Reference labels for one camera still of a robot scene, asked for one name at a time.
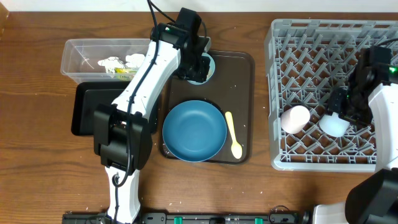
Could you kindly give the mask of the light blue bowl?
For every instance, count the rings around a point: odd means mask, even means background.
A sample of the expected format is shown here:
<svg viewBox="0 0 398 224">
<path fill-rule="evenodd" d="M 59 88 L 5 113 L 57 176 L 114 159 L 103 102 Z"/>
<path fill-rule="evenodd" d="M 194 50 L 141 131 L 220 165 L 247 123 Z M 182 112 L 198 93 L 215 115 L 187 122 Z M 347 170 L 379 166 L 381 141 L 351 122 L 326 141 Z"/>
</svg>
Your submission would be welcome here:
<svg viewBox="0 0 398 224">
<path fill-rule="evenodd" d="M 209 71 L 208 71 L 208 74 L 207 74 L 207 76 L 206 76 L 206 80 L 205 80 L 204 82 L 195 82 L 195 81 L 189 80 L 188 82 L 189 82 L 190 84 L 192 84 L 192 85 L 202 85 L 202 84 L 205 84 L 206 82 L 208 82 L 208 81 L 211 79 L 211 77 L 213 76 L 213 74 L 214 74 L 214 72 L 215 72 L 216 65 L 215 65 L 215 61 L 214 61 L 214 59 L 212 58 L 212 56 L 211 56 L 210 54 L 206 53 L 206 52 L 202 53 L 201 56 L 202 56 L 202 57 L 205 57 L 205 58 L 207 58 L 207 59 L 210 60 L 210 63 L 209 63 L 209 66 L 210 66 L 210 67 L 209 67 Z"/>
</svg>

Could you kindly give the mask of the light blue cup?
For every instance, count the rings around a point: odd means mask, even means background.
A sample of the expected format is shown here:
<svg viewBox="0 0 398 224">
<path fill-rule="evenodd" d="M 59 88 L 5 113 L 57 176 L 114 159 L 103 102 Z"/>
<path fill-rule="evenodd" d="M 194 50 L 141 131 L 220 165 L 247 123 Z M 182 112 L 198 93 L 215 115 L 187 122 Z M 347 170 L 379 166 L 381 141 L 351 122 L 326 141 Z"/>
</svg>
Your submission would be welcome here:
<svg viewBox="0 0 398 224">
<path fill-rule="evenodd" d="M 341 119 L 337 113 L 333 112 L 332 115 L 325 114 L 319 121 L 319 126 L 327 135 L 339 138 L 345 134 L 350 123 Z"/>
</svg>

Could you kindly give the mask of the white napkin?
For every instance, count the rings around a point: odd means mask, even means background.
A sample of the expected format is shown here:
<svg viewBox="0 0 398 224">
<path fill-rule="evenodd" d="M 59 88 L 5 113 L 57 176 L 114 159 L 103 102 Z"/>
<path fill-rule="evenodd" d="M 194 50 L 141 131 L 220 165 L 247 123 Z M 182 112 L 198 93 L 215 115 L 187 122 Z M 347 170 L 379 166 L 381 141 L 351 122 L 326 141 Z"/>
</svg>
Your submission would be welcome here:
<svg viewBox="0 0 398 224">
<path fill-rule="evenodd" d="M 105 68 L 107 73 L 135 73 L 145 59 L 144 54 L 127 55 L 125 60 L 119 57 L 108 57 L 98 61 L 98 65 Z"/>
</svg>

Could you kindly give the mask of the pink cup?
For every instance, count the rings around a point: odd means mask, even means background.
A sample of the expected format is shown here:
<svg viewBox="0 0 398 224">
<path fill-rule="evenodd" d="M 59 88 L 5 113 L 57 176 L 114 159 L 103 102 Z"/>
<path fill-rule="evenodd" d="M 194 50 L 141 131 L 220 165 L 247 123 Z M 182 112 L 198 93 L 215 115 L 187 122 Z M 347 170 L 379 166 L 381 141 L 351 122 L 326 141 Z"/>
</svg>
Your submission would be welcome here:
<svg viewBox="0 0 398 224">
<path fill-rule="evenodd" d="M 301 105 L 294 106 L 282 113 L 281 128 L 289 134 L 299 133 L 310 120 L 309 110 Z"/>
</svg>

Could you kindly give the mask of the green snack wrapper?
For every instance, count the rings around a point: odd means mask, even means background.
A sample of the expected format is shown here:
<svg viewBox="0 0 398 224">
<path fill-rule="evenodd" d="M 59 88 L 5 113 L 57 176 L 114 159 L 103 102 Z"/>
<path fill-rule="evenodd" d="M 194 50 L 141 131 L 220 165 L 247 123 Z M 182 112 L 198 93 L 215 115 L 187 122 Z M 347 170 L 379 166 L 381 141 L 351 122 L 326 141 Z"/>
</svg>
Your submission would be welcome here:
<svg viewBox="0 0 398 224">
<path fill-rule="evenodd" d="M 131 81 L 137 73 L 135 68 L 115 68 L 114 71 L 114 76 L 122 81 Z"/>
</svg>

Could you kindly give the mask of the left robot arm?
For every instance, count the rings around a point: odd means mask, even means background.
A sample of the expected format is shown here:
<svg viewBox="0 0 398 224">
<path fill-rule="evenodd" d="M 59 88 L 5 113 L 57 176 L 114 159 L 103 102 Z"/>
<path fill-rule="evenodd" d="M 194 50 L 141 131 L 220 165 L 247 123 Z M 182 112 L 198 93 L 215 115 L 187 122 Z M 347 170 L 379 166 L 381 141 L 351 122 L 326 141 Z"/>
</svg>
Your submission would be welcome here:
<svg viewBox="0 0 398 224">
<path fill-rule="evenodd" d="M 151 33 L 146 56 L 126 89 L 94 112 L 94 152 L 109 178 L 111 223 L 132 223 L 141 209 L 139 173 L 152 149 L 149 120 L 167 80 L 204 82 L 210 68 L 203 56 L 209 43 L 201 23 L 160 23 Z"/>
</svg>

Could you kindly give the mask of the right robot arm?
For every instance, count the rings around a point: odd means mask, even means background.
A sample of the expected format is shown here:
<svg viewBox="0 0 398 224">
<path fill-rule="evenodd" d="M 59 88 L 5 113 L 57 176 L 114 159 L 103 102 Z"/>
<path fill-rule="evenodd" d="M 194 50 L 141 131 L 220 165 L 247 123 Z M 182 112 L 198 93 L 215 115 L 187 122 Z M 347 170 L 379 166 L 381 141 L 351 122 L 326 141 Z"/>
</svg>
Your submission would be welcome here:
<svg viewBox="0 0 398 224">
<path fill-rule="evenodd" d="M 312 223 L 397 223 L 397 67 L 385 42 L 361 52 L 347 88 L 332 91 L 320 127 L 374 126 L 376 166 L 346 200 L 317 205 Z"/>
</svg>

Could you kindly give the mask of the grey dishwasher rack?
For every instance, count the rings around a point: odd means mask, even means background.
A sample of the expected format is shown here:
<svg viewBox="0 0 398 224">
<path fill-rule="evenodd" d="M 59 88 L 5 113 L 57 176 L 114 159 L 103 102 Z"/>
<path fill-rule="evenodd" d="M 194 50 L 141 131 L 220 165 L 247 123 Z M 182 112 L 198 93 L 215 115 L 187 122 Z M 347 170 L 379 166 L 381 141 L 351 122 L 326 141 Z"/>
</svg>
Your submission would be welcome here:
<svg viewBox="0 0 398 224">
<path fill-rule="evenodd" d="M 350 126 L 340 138 L 319 126 L 333 89 L 345 87 L 362 49 L 381 42 L 397 51 L 396 21 L 276 19 L 265 42 L 269 84 L 271 164 L 276 170 L 373 172 L 373 126 Z M 280 117 L 304 106 L 310 120 L 297 134 L 281 128 Z"/>
</svg>

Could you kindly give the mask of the clear plastic waste bin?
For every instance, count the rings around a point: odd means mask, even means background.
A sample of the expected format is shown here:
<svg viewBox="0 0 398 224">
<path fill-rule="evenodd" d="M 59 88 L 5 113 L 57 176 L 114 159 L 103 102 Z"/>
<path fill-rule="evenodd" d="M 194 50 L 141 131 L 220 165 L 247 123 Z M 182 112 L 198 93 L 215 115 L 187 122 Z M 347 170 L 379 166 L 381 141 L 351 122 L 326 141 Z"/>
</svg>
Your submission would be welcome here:
<svg viewBox="0 0 398 224">
<path fill-rule="evenodd" d="M 122 81 L 107 73 L 98 61 L 108 57 L 146 54 L 149 39 L 70 39 L 65 43 L 61 73 L 76 83 Z"/>
</svg>

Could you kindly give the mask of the brown serving tray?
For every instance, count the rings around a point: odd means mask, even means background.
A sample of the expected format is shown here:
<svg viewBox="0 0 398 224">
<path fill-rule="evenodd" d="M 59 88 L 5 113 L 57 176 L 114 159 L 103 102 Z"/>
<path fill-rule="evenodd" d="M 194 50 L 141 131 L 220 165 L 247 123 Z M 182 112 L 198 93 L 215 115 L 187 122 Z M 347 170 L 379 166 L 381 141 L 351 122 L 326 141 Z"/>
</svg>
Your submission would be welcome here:
<svg viewBox="0 0 398 224">
<path fill-rule="evenodd" d="M 244 52 L 211 50 L 208 54 L 212 56 L 216 65 L 215 72 L 208 82 L 192 85 L 187 80 L 178 78 L 172 78 L 168 82 L 164 120 L 171 109 L 189 100 L 211 103 L 221 111 L 224 118 L 225 113 L 230 111 L 233 115 L 236 139 L 242 146 L 242 157 L 235 159 L 231 152 L 232 140 L 226 123 L 228 133 L 224 146 L 217 155 L 204 162 L 239 164 L 248 160 L 251 155 L 254 59 Z M 166 148 L 162 134 L 160 146 L 165 157 L 178 159 Z"/>
</svg>

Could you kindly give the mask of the dark blue plate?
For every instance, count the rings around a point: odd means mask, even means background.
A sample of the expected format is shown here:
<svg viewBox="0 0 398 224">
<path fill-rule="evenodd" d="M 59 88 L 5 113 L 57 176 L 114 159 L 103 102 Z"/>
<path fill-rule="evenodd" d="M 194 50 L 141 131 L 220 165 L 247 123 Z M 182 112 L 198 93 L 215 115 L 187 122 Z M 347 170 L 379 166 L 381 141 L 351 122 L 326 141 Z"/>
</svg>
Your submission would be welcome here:
<svg viewBox="0 0 398 224">
<path fill-rule="evenodd" d="M 203 162 L 220 152 L 227 133 L 225 118 L 216 106 L 202 100 L 189 100 L 169 111 L 162 139 L 176 158 Z"/>
</svg>

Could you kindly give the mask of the yellow plastic spoon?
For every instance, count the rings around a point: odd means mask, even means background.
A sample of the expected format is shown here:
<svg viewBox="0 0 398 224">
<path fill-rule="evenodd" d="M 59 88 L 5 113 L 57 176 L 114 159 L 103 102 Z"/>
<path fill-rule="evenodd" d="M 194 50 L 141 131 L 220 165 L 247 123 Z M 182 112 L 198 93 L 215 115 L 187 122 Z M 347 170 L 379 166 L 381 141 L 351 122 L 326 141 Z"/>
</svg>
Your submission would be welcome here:
<svg viewBox="0 0 398 224">
<path fill-rule="evenodd" d="M 234 156 L 235 159 L 240 159 L 242 157 L 243 154 L 243 150 L 242 150 L 242 146 L 240 145 L 240 143 L 238 143 L 237 139 L 236 139 L 236 133 L 235 133 L 235 129 L 234 129 L 234 121 L 233 121 L 233 115 L 230 111 L 227 111 L 225 113 L 225 119 L 226 119 L 226 123 L 228 125 L 228 129 L 231 135 L 231 152 Z"/>
</svg>

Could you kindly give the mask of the black rectangular tray bin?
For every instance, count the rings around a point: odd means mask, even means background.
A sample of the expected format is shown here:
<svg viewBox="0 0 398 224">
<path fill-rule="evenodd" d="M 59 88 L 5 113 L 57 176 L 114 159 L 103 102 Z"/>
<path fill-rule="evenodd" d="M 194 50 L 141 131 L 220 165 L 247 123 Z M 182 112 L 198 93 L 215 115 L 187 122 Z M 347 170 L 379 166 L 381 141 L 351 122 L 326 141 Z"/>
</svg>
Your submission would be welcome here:
<svg viewBox="0 0 398 224">
<path fill-rule="evenodd" d="M 99 105 L 109 106 L 129 82 L 83 82 L 76 88 L 71 132 L 76 136 L 94 133 L 94 112 Z"/>
</svg>

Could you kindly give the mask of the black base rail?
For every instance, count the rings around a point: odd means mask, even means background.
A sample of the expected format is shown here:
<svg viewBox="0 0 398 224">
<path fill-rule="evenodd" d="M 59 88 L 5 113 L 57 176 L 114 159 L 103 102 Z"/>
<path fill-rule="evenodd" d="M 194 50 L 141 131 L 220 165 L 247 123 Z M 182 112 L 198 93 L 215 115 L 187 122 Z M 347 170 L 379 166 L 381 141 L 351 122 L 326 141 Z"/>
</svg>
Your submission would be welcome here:
<svg viewBox="0 0 398 224">
<path fill-rule="evenodd" d="M 105 214 L 64 214 L 62 224 L 109 224 L 110 217 Z M 133 224 L 309 224 L 312 222 L 308 212 L 272 213 L 270 215 L 171 215 L 165 213 L 143 213 Z"/>
</svg>

